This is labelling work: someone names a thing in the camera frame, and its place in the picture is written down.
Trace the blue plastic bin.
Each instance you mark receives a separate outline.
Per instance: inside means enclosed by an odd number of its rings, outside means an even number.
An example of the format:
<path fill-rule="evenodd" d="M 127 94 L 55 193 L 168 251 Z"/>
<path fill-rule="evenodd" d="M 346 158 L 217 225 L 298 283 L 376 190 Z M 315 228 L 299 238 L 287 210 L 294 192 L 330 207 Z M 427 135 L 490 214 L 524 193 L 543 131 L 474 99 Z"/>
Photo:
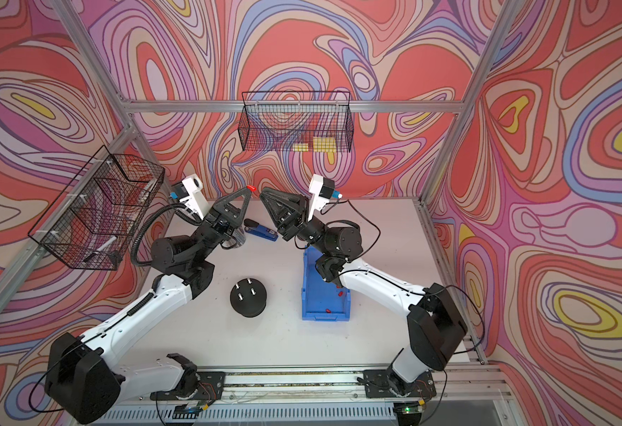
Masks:
<path fill-rule="evenodd" d="M 301 293 L 301 312 L 303 321 L 344 322 L 350 321 L 351 292 L 325 282 L 316 271 L 316 261 L 321 252 L 307 248 L 304 253 L 304 280 Z"/>

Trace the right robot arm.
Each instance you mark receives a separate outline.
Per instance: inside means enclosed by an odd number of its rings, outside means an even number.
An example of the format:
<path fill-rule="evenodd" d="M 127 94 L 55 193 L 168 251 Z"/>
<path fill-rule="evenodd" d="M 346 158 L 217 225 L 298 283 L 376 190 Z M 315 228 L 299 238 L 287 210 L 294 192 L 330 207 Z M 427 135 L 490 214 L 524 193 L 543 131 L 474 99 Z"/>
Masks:
<path fill-rule="evenodd" d="M 326 190 L 308 198 L 265 188 L 260 199 L 282 238 L 299 239 L 320 252 L 315 269 L 325 282 L 361 293 L 404 318 L 408 345 L 385 369 L 378 390 L 408 397 L 427 374 L 445 370 L 468 327 L 449 288 L 411 284 L 364 261 L 357 223 L 347 219 L 325 223 L 316 216 L 327 196 Z"/>

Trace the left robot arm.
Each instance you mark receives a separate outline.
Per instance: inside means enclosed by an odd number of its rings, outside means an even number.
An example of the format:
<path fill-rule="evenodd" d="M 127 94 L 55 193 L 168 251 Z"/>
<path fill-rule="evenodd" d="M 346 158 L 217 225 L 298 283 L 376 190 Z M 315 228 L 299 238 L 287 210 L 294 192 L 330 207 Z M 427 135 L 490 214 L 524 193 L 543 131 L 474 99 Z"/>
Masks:
<path fill-rule="evenodd" d="M 40 381 L 60 409 L 79 424 L 92 424 L 120 401 L 153 392 L 192 399 L 204 388 L 197 366 L 179 353 L 136 367 L 120 362 L 157 324 L 209 287 L 214 266 L 206 259 L 243 225 L 254 191 L 247 186 L 216 200 L 190 236 L 155 241 L 150 264 L 160 274 L 148 292 L 78 337 L 64 333 L 55 339 Z"/>

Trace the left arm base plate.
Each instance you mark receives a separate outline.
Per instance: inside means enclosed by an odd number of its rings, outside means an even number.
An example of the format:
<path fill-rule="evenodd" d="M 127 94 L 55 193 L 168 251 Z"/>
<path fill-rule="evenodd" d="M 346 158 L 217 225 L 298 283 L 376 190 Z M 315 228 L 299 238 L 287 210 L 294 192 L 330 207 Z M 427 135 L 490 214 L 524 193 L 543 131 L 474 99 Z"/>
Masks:
<path fill-rule="evenodd" d="M 152 392 L 150 398 L 154 401 L 217 401 L 224 392 L 225 379 L 226 373 L 222 371 L 184 373 L 172 390 Z"/>

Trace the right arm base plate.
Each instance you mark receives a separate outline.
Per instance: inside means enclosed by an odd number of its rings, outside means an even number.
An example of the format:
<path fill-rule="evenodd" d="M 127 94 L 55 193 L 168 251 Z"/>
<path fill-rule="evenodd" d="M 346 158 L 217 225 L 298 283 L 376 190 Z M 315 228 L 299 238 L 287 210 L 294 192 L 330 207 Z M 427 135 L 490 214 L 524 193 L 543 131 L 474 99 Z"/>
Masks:
<path fill-rule="evenodd" d="M 418 398 L 429 400 L 437 395 L 431 371 L 422 373 L 415 381 L 407 382 L 390 369 L 367 369 L 357 377 L 368 399 Z"/>

